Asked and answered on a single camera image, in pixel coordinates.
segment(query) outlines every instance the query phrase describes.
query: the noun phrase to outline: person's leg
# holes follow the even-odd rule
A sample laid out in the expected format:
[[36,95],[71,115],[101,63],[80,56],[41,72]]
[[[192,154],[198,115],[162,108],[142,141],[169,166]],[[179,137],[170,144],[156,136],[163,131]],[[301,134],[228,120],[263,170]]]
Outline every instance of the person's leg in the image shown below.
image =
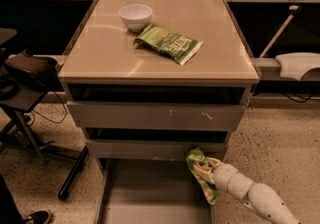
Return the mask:
[[24,223],[12,195],[0,174],[0,223]]

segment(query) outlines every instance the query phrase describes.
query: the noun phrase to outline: terrazzo floor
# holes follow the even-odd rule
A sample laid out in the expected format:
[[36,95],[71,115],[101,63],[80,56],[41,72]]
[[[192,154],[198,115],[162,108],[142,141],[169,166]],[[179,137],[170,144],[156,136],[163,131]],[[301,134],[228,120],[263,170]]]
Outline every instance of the terrazzo floor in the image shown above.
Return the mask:
[[[253,180],[273,187],[303,224],[319,223],[320,216],[319,103],[319,99],[299,104],[286,98],[254,97],[224,159]],[[59,104],[42,103],[36,110],[56,121],[63,116]],[[55,140],[72,149],[83,147],[81,130],[69,114],[61,124],[35,117],[32,127],[45,141]],[[7,121],[0,111],[0,127]],[[57,198],[72,164],[51,159],[43,165],[35,154],[11,148],[0,153],[0,173],[22,215],[50,209],[55,224],[93,223],[103,178],[95,159],[87,159],[68,199]],[[214,214],[217,224],[269,223],[226,194],[220,196]]]

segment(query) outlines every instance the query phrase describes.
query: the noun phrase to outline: white bowl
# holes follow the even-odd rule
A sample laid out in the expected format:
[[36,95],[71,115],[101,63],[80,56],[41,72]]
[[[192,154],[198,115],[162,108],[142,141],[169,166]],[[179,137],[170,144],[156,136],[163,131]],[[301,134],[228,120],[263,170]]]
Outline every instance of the white bowl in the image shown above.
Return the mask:
[[153,10],[143,4],[130,4],[119,11],[122,22],[133,32],[140,32],[151,22]]

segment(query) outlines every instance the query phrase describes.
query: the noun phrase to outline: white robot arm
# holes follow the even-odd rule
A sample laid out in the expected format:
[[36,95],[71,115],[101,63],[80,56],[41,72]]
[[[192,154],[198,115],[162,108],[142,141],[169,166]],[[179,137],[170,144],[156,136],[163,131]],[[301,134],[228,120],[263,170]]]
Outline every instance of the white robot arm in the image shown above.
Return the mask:
[[205,181],[215,184],[219,191],[234,196],[244,206],[273,224],[301,224],[271,187],[254,182],[230,164],[215,158],[207,159],[212,168],[194,164],[194,170]]

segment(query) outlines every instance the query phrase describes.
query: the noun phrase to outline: beige table surface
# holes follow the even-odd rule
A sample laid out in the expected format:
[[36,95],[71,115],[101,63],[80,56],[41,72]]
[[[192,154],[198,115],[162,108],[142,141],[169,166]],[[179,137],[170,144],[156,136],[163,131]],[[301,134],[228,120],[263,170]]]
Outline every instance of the beige table surface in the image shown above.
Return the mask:
[[[152,23],[204,44],[184,66],[170,57],[135,49],[137,36],[118,11],[132,4],[153,8]],[[222,0],[99,0],[59,78],[65,81],[185,79],[256,82],[258,75]]]

